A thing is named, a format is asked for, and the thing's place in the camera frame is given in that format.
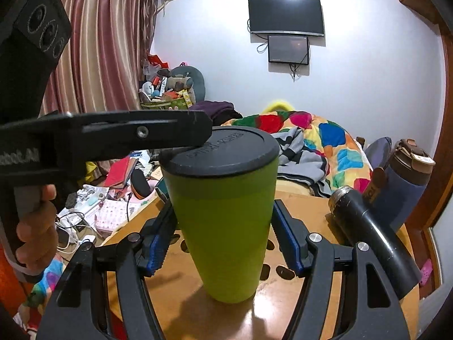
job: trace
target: red book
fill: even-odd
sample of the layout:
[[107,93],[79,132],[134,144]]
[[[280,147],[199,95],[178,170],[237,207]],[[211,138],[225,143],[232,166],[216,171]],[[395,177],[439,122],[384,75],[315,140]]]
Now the red book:
[[111,167],[110,172],[104,182],[105,187],[114,187],[115,185],[121,184],[126,178],[127,169],[129,166],[129,156],[124,157],[119,161],[116,161]]

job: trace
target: green cup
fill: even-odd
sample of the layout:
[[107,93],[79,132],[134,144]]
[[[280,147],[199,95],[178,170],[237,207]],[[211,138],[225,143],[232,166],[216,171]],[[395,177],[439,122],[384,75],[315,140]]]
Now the green cup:
[[201,148],[162,163],[206,291],[239,303],[256,291],[269,235],[279,145],[258,129],[215,127]]

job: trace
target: blue water bottle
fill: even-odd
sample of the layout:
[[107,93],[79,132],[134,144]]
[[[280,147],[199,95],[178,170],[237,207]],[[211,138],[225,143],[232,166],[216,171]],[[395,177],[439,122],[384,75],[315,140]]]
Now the blue water bottle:
[[377,220],[397,232],[422,196],[434,165],[413,139],[400,140],[384,171],[375,169],[376,175],[364,192]]

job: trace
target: dark oval spot on table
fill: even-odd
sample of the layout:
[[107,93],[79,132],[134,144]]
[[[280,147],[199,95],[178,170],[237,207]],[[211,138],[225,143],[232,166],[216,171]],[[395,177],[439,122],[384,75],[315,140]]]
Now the dark oval spot on table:
[[282,279],[285,280],[292,280],[296,277],[296,274],[294,272],[287,269],[286,267],[283,267],[282,265],[278,265],[275,271]]
[[264,263],[263,268],[261,269],[260,280],[266,281],[269,278],[269,274],[270,274],[270,265],[268,265],[267,263]]
[[189,253],[189,248],[187,248],[186,240],[181,242],[181,250],[185,253]]
[[266,249],[268,251],[273,251],[275,249],[275,244],[273,242],[271,242],[269,239],[267,240]]
[[181,235],[179,234],[173,234],[173,237],[170,240],[170,245],[175,244],[180,239],[180,237]]

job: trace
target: cup lid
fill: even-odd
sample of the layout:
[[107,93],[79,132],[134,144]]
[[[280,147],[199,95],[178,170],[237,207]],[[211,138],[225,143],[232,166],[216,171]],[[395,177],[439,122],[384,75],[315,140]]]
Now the cup lid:
[[262,130],[246,126],[216,126],[201,147],[161,162],[173,175],[224,177],[262,168],[279,154],[278,142]]

